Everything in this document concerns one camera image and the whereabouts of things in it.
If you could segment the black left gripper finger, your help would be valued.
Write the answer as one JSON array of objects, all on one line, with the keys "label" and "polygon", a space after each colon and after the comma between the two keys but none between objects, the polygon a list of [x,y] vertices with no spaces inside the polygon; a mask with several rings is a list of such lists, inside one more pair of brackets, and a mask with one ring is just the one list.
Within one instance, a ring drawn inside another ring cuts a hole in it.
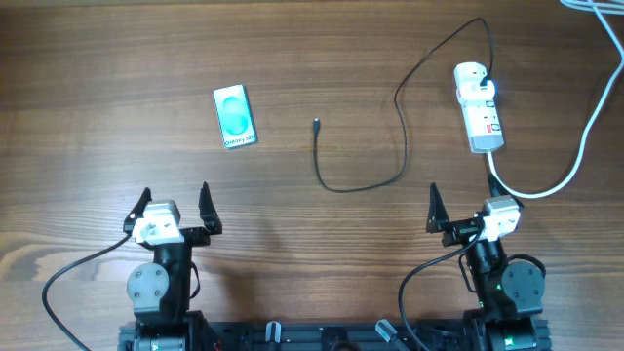
[{"label": "black left gripper finger", "polygon": [[152,200],[151,190],[149,187],[145,187],[142,191],[138,201],[136,202],[133,209],[130,211],[128,216],[124,219],[123,222],[123,231],[125,233],[132,233],[135,225],[137,224],[137,220],[139,218],[143,218],[144,210],[147,204]]},{"label": "black left gripper finger", "polygon": [[210,188],[206,181],[203,182],[199,195],[199,216],[204,223],[204,227],[210,234],[221,234],[222,223],[216,212]]}]

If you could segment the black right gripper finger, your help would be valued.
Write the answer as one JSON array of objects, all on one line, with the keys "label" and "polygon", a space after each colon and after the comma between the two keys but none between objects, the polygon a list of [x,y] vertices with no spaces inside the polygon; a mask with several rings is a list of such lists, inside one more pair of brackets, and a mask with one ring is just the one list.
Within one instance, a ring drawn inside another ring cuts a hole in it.
[{"label": "black right gripper finger", "polygon": [[443,203],[437,184],[430,185],[430,202],[427,216],[426,231],[428,233],[438,233],[448,231],[449,215]]},{"label": "black right gripper finger", "polygon": [[525,208],[524,204],[516,196],[512,195],[493,173],[489,173],[487,175],[487,183],[490,195],[492,197],[509,195],[516,202],[520,210],[523,210]]}]

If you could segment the turquoise screen smartphone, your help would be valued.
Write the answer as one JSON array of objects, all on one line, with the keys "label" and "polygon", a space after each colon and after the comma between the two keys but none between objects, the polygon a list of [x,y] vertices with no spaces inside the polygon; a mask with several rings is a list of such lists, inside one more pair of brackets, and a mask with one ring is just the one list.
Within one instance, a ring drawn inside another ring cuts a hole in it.
[{"label": "turquoise screen smartphone", "polygon": [[213,91],[214,105],[223,146],[234,149],[257,142],[254,118],[244,85]]}]

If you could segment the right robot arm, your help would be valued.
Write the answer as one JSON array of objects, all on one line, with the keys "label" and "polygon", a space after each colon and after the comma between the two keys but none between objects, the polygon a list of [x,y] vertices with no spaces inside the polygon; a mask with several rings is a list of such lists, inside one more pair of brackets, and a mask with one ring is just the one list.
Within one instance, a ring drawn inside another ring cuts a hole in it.
[{"label": "right robot arm", "polygon": [[468,219],[449,219],[440,191],[430,185],[426,224],[441,233],[445,247],[458,246],[464,282],[480,307],[464,312],[460,339],[471,350],[549,350],[552,343],[543,312],[546,268],[528,254],[508,255],[502,238],[516,231],[523,203],[487,177],[490,197]]}]

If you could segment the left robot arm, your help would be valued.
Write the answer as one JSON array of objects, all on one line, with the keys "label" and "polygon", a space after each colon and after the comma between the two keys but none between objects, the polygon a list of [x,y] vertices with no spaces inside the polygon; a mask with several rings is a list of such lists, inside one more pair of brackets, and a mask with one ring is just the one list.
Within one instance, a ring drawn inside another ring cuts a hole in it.
[{"label": "left robot arm", "polygon": [[191,287],[191,276],[199,270],[192,249],[206,247],[213,235],[222,233],[209,186],[200,190],[199,217],[202,224],[181,228],[181,215],[173,200],[154,201],[151,190],[143,190],[124,220],[123,231],[153,252],[153,260],[137,267],[127,281],[127,294],[136,321],[119,330],[119,350],[220,350],[222,341],[204,314],[191,311],[190,300],[199,288]]}]

